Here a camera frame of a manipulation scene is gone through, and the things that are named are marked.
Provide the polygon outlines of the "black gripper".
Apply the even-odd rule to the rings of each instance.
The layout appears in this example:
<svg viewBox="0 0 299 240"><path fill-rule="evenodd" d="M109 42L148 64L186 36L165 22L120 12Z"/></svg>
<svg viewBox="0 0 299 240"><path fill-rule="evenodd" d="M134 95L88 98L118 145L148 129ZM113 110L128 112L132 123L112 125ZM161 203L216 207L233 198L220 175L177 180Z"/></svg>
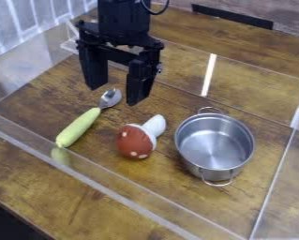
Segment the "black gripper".
<svg viewBox="0 0 299 240"><path fill-rule="evenodd" d="M98 0L97 22L80 20L76 40L85 84L96 90L108 83L108 61L129 64L126 103L149 96L164 44L149 35L150 0Z"/></svg>

